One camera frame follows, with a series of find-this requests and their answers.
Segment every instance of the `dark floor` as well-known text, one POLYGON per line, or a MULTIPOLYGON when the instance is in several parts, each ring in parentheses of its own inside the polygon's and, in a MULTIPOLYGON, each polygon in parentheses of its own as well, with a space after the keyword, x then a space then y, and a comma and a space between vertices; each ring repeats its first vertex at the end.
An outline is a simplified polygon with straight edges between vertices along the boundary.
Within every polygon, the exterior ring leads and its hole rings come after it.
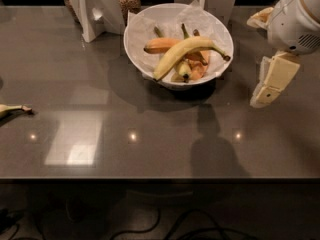
POLYGON ((315 240, 320 239, 319 187, 5 181, 0 239, 315 240), (114 235, 123 230, 143 232, 114 235))

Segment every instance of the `glossy table surface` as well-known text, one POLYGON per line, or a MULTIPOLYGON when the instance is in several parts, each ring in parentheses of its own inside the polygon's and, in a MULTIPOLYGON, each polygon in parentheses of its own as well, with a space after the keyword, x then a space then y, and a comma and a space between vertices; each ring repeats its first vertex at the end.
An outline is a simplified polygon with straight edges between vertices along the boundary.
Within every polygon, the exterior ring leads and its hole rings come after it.
POLYGON ((234 60, 185 92, 144 80, 122 36, 85 43, 65 7, 0 7, 1 178, 312 178, 320 176, 320 57, 271 106, 250 107, 265 33, 235 7, 234 60))

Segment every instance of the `bowl of fruit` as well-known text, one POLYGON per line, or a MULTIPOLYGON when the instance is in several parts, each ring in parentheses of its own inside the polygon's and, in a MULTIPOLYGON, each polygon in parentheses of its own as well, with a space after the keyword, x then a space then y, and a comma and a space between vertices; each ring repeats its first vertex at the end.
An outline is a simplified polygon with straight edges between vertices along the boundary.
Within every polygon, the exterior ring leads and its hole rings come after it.
POLYGON ((160 4, 129 15, 124 47, 144 78, 171 90, 220 77, 233 58, 228 29, 196 2, 160 4))

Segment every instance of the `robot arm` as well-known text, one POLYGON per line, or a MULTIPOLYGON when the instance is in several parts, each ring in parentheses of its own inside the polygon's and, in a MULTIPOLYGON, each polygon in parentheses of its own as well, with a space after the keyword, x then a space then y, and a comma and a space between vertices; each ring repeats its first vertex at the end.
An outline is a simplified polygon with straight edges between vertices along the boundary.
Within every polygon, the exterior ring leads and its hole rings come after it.
POLYGON ((291 82, 300 68, 299 56, 320 47, 320 0, 280 0, 247 23, 266 29, 268 43, 278 50, 261 63, 260 82, 250 102, 261 108, 270 105, 291 82))

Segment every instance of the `table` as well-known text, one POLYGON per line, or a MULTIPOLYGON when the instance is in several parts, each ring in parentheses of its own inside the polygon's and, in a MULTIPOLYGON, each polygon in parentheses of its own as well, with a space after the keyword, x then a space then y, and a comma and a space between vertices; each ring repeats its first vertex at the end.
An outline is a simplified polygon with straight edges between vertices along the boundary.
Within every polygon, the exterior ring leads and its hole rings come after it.
POLYGON ((85 43, 63 6, 0 7, 1 178, 239 179, 320 176, 319 52, 271 106, 250 107, 263 31, 234 7, 223 76, 185 92, 145 80, 122 36, 85 43))

